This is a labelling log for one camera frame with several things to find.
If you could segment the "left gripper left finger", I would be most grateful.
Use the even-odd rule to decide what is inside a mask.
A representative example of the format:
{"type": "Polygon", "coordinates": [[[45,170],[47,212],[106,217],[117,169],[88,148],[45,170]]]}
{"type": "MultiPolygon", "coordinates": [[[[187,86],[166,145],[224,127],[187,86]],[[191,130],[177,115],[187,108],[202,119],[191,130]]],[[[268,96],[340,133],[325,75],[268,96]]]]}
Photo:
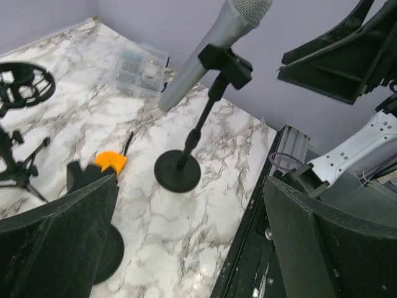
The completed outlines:
{"type": "Polygon", "coordinates": [[[1,297],[89,297],[117,196],[108,175],[1,220],[1,297]]]}

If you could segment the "black tripod shock-mount stand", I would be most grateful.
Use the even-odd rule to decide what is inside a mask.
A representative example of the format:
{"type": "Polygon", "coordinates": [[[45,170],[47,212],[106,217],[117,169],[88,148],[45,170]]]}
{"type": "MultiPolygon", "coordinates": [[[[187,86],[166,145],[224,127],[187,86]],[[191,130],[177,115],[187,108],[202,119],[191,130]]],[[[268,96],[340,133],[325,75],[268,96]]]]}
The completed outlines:
{"type": "Polygon", "coordinates": [[[8,124],[13,128],[7,132],[1,127],[1,160],[5,164],[1,171],[1,187],[26,190],[44,203],[48,200],[32,186],[30,178],[38,176],[35,159],[42,149],[49,146],[51,138],[43,138],[23,160],[14,158],[13,146],[25,142],[17,126],[26,129],[28,121],[33,119],[27,109],[49,100],[55,90],[55,78],[45,67],[27,61],[1,63],[1,118],[10,114],[8,124]]]}

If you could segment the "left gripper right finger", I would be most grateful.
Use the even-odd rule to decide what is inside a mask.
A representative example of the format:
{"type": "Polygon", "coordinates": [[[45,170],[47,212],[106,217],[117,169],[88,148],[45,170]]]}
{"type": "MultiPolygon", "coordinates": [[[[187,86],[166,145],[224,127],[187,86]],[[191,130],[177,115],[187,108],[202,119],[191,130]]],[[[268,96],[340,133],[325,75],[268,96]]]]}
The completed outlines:
{"type": "Polygon", "coordinates": [[[268,177],[264,203],[288,297],[395,297],[396,207],[345,211],[268,177]]]}

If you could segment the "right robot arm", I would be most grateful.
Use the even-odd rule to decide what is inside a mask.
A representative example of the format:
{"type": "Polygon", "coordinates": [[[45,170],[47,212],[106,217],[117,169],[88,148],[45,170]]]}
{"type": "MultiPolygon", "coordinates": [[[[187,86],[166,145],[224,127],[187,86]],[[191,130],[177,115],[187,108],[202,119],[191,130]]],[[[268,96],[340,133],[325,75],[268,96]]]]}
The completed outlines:
{"type": "Polygon", "coordinates": [[[360,1],[333,29],[282,57],[279,80],[346,104],[379,86],[393,92],[353,136],[281,175],[284,183],[313,199],[358,161],[396,140],[396,1],[386,1],[365,22],[372,5],[360,1]]]}

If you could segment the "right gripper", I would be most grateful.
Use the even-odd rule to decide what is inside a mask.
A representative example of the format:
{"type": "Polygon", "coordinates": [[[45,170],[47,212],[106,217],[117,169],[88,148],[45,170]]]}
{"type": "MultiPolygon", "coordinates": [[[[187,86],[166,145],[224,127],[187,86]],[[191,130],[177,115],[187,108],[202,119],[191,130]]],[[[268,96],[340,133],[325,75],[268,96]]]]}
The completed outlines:
{"type": "Polygon", "coordinates": [[[373,3],[360,0],[334,28],[284,53],[277,78],[350,105],[379,86],[396,92],[396,1],[361,27],[373,3]]]}

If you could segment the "orange tape measure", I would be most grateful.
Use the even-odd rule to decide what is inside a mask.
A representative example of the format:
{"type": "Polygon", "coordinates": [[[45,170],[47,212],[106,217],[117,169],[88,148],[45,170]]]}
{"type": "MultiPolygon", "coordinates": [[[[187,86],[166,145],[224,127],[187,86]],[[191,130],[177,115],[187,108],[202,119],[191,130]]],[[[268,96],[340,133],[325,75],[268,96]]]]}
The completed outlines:
{"type": "Polygon", "coordinates": [[[96,156],[94,164],[98,166],[102,172],[105,172],[108,169],[113,170],[118,178],[127,163],[127,153],[133,137],[134,132],[130,134],[121,153],[117,153],[115,151],[103,151],[96,156]]]}

